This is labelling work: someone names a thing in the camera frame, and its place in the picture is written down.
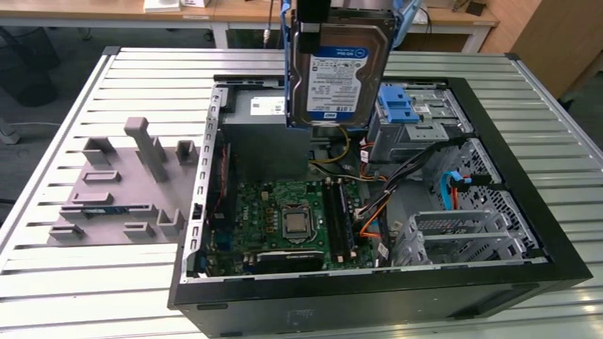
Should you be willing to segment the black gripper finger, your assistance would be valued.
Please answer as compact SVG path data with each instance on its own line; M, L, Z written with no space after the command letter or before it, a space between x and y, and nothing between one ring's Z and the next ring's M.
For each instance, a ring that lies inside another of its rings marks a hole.
M321 24L328 20L329 1L305 0L296 3L296 33L297 50L302 54L312 54L320 48Z

